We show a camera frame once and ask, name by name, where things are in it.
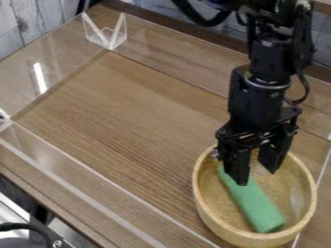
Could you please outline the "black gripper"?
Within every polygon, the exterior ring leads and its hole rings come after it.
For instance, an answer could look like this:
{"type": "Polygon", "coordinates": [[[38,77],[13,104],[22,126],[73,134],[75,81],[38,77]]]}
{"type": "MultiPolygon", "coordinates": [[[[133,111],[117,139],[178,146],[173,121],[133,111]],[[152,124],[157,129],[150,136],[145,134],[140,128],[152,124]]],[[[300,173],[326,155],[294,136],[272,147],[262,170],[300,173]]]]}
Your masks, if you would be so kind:
{"type": "Polygon", "coordinates": [[[289,77],[261,80],[245,66],[236,67],[229,76],[228,122],[216,131],[216,158],[222,160],[225,174],[238,186],[249,177],[250,151],[258,149],[257,160],[274,173],[297,134],[301,109],[282,106],[289,77]]]}

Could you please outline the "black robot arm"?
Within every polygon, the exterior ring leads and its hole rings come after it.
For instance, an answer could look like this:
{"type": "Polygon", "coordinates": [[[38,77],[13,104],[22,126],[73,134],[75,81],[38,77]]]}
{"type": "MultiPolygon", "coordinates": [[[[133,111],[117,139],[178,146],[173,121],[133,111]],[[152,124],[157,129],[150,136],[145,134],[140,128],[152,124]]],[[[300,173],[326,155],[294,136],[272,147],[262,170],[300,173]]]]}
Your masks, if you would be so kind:
{"type": "Polygon", "coordinates": [[[312,0],[200,0],[218,12],[205,18],[188,0],[170,0],[190,21],[204,27],[229,16],[245,27],[249,64],[230,71],[226,111],[229,120],[217,130],[213,155],[240,186],[248,184],[249,158],[277,171],[297,134],[302,97],[290,100],[285,91],[296,77],[309,91],[302,70],[310,64],[312,0]]]}

